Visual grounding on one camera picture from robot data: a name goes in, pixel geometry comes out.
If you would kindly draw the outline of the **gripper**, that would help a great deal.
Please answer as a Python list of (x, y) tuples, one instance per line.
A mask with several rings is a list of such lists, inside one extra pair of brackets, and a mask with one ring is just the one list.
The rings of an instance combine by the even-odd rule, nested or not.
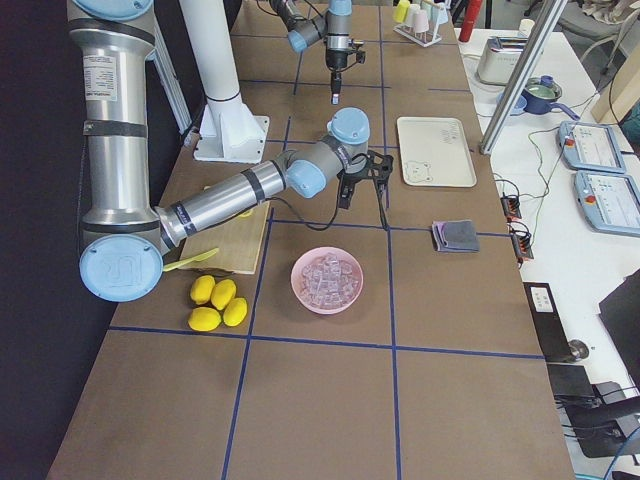
[(337, 206), (339, 209), (349, 209), (355, 193), (358, 179), (353, 175), (342, 174), (339, 178), (337, 191)]
[(332, 48), (325, 50), (325, 64), (331, 71), (331, 94), (341, 93), (342, 74), (340, 72), (347, 68), (348, 56), (349, 52), (347, 50)]

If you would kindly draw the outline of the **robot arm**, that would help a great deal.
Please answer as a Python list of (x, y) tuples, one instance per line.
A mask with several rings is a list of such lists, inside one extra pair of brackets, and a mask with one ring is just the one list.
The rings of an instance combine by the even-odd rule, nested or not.
[(304, 17), (293, 1), (269, 1), (273, 12), (281, 18), (288, 31), (292, 49), (301, 53), (317, 42), (325, 45), (325, 63), (330, 71), (331, 103), (337, 105), (342, 88), (342, 72), (348, 59), (358, 48), (351, 38), (351, 1), (330, 1), (324, 13)]
[(149, 201), (145, 63), (161, 58), (150, 1), (71, 1), (69, 33), (83, 54), (92, 204), (83, 216), (79, 269), (95, 296), (127, 302), (158, 283), (180, 242), (292, 189), (311, 198), (332, 179), (371, 166), (369, 120), (338, 110), (312, 146), (264, 160), (268, 119), (243, 102), (224, 5), (184, 1), (184, 23), (206, 97), (199, 158), (235, 161), (242, 172), (168, 207)]

